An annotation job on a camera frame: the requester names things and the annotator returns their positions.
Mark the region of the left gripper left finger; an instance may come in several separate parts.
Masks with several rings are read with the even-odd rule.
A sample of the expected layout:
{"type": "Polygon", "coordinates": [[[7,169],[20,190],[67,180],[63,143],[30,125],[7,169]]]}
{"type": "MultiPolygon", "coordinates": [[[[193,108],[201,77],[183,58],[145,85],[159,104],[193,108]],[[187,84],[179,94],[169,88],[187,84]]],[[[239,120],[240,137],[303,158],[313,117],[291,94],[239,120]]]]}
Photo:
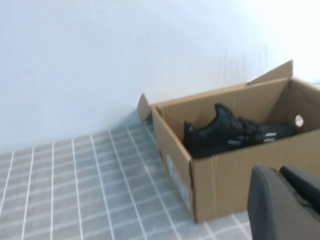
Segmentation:
{"type": "Polygon", "coordinates": [[[254,240],[318,240],[320,215],[281,213],[279,170],[255,166],[251,171],[247,213],[254,240]]]}

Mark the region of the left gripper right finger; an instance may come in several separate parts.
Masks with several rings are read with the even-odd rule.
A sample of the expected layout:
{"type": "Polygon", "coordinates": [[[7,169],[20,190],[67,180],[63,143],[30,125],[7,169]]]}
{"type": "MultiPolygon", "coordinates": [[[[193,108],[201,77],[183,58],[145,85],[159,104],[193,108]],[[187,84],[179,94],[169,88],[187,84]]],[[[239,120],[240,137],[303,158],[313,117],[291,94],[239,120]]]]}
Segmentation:
{"type": "Polygon", "coordinates": [[[297,216],[320,214],[320,179],[300,168],[284,165],[279,169],[281,182],[280,206],[282,214],[297,216]]]}

